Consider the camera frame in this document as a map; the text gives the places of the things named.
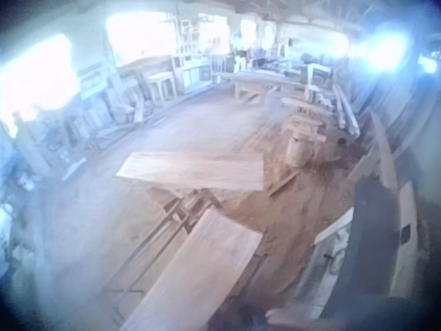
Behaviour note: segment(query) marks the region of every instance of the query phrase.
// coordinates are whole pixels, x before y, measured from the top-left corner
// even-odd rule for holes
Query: wooden plank
[[[218,76],[220,76],[222,79],[230,79],[233,81],[239,81],[239,82],[254,82],[254,83],[260,83],[268,86],[290,86],[294,88],[305,88],[305,85],[298,82],[298,81],[292,81],[288,78],[282,78],[277,77],[269,74],[254,74],[252,72],[238,72],[236,74],[230,73],[230,72],[219,72],[217,73]]]
[[[215,313],[262,234],[207,210],[122,331],[195,331]]]
[[[352,181],[358,181],[363,176],[368,177],[379,160],[378,145],[375,143],[369,152],[359,160],[348,178]]]
[[[324,229],[322,232],[317,234],[316,240],[314,240],[314,245],[317,245],[321,241],[324,241],[329,236],[333,235],[339,229],[345,227],[352,222],[353,218],[353,207],[343,214],[337,221],[333,222],[330,226]]]
[[[293,172],[292,174],[290,174],[289,176],[287,176],[286,178],[284,178],[282,181],[280,181],[275,188],[273,188],[272,190],[270,190],[268,192],[268,197],[272,197],[273,195],[275,195],[277,192],[279,192],[282,188],[284,188],[290,181],[292,181],[294,178],[297,177],[297,175],[300,174],[299,172]]]
[[[346,116],[349,120],[349,133],[355,136],[356,138],[358,138],[360,136],[360,128],[358,127],[356,117],[353,114],[351,104],[346,99],[346,96],[343,93],[342,88],[339,85],[337,85],[336,87],[337,87],[338,95],[340,96],[340,99],[343,104],[343,109],[345,110]]]
[[[262,191],[263,155],[133,152],[116,175],[181,188]]]
[[[378,150],[380,152],[380,168],[382,173],[382,182],[384,186],[398,193],[398,180],[395,170],[395,163],[389,143],[387,142],[386,132],[381,124],[380,118],[375,112],[371,112],[373,128],[375,130]]]
[[[334,92],[334,96],[337,100],[337,114],[338,114],[338,127],[340,129],[344,129],[346,126],[345,113],[342,107],[342,100],[340,98],[340,93],[338,92],[337,86],[335,84],[332,85],[332,91]]]
[[[295,112],[289,116],[290,119],[293,119],[294,121],[302,121],[305,123],[312,124],[313,126],[321,126],[323,124],[322,121],[317,121],[315,119],[312,119],[311,117],[307,116],[306,114],[303,114],[301,112]]]
[[[295,98],[282,98],[281,99],[282,103],[284,103],[285,105],[291,105],[291,106],[295,106],[295,107],[302,107],[304,109],[308,109],[308,110],[312,110],[313,112],[317,112],[318,114],[322,114],[325,116],[332,116],[332,112],[321,108],[317,105],[311,105],[310,103],[307,103],[305,101],[299,100],[299,99],[295,99]]]
[[[410,236],[406,243],[403,243],[403,237],[401,238],[402,245],[398,249],[390,295],[392,297],[408,298],[412,295],[418,260],[418,220],[411,181],[400,190],[400,215],[401,229],[408,226]]]

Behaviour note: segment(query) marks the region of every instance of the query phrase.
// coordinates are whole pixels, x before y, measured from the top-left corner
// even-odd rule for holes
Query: dusty floor
[[[30,197],[34,207],[27,216],[41,224],[35,236],[36,287],[46,325],[117,330],[95,294],[163,214],[146,194],[148,183],[114,176],[131,152],[263,152],[265,187],[270,188],[290,171],[283,163],[287,137],[280,127],[289,108],[280,106],[282,93],[269,95],[261,107],[255,100],[235,100],[231,86],[218,86],[176,106],[154,128],[137,130],[96,155],[66,183],[44,183]],[[264,233],[258,253],[268,258],[242,292],[254,305],[280,305],[278,292],[299,273],[314,237],[351,207],[353,185],[346,176],[353,160],[348,150],[338,152],[342,160],[312,162],[273,198],[266,192],[214,190],[229,217]],[[141,282],[146,290],[185,237],[182,233],[146,275]],[[247,274],[233,294],[241,292]],[[129,315],[140,300],[134,294],[123,313]]]

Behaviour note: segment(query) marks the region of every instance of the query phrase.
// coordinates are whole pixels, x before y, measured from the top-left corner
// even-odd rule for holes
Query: window
[[[139,59],[176,52],[173,23],[165,12],[131,12],[116,14],[106,23],[117,67]]]
[[[265,26],[263,32],[265,33],[265,35],[262,40],[262,48],[264,50],[270,50],[273,46],[274,39],[276,38],[273,28],[271,26]]]
[[[206,21],[199,23],[199,50],[214,54],[229,53],[229,26],[227,17],[199,13]]]
[[[64,34],[43,41],[12,60],[0,72],[0,118],[12,138],[17,134],[12,114],[35,119],[34,106],[62,108],[79,91],[71,68],[70,42]]]
[[[256,41],[256,22],[250,19],[240,21],[240,33],[242,34],[243,49],[252,47]]]

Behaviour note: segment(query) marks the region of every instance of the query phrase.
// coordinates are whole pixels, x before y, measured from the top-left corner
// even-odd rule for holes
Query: wood scrap
[[[351,104],[347,100],[344,92],[342,91],[342,88],[339,85],[336,85],[338,95],[340,96],[340,99],[343,104],[343,109],[345,110],[346,116],[348,118],[349,122],[349,133],[358,138],[360,136],[360,128],[358,127],[358,123],[356,120],[355,115],[353,114]]]
[[[268,192],[268,197],[273,197],[276,193],[279,193],[289,182],[291,182],[297,175],[300,174],[299,171],[292,172],[290,175],[285,177],[280,181],[274,188]]]
[[[344,129],[346,126],[345,113],[342,107],[342,100],[340,98],[340,93],[338,92],[337,86],[335,84],[332,85],[332,91],[334,92],[334,97],[336,98],[336,108],[338,115],[338,127],[340,129]]]

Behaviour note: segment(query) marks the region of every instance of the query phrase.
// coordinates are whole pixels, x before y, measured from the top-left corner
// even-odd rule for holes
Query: bucket
[[[306,138],[294,137],[288,141],[286,162],[296,168],[303,167],[314,152],[314,143]]]

